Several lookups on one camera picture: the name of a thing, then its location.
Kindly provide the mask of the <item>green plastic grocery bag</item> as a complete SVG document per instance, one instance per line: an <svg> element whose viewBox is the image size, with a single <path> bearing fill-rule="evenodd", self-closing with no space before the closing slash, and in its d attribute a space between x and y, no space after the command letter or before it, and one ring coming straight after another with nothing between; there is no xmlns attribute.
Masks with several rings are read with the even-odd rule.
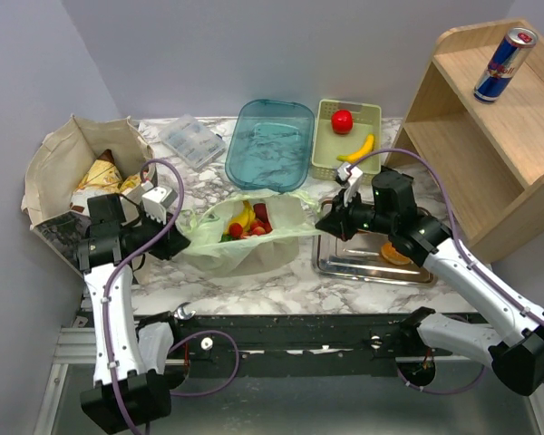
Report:
<svg viewBox="0 0 544 435"><path fill-rule="evenodd" d="M255 234L249 221L239 237L227 233L233 218L256 204L266 207L269 232ZM279 194L272 190L238 192L179 224L190 241L181 256L200 272L214 277L270 272L295 260L303 237L320 234L316 221L320 202L303 190Z"/></svg>

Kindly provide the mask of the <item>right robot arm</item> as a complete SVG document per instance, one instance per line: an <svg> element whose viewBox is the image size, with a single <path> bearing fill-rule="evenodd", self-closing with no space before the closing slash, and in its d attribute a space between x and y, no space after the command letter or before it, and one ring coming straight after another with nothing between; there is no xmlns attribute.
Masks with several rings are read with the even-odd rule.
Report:
<svg viewBox="0 0 544 435"><path fill-rule="evenodd" d="M368 204L358 191L362 176L348 164L338 169L341 189L316 228L343 241L361 231L387 236L398 253L451 286L488 323L461 323L421 308L399 332L401 348L411 355L429 347L457 353L492 369L511 391L530 396L544 384L544 308L494 275L441 220L421 211L411 177L395 170L377 174Z"/></svg>

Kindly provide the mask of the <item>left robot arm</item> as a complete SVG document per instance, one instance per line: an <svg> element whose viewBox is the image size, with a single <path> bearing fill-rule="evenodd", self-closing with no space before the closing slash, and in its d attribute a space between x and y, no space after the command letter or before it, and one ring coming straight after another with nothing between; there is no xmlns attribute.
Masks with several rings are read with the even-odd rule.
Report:
<svg viewBox="0 0 544 435"><path fill-rule="evenodd" d="M172 312L136 325L131 303L134 257L169 260L189 245L167 208L168 188L143 194L139 216L128 223L118 194L90 198L91 224L76 250L89 290L95 330L93 387L80 396L83 412L105 433L116 434L170 414L166 359L183 345Z"/></svg>

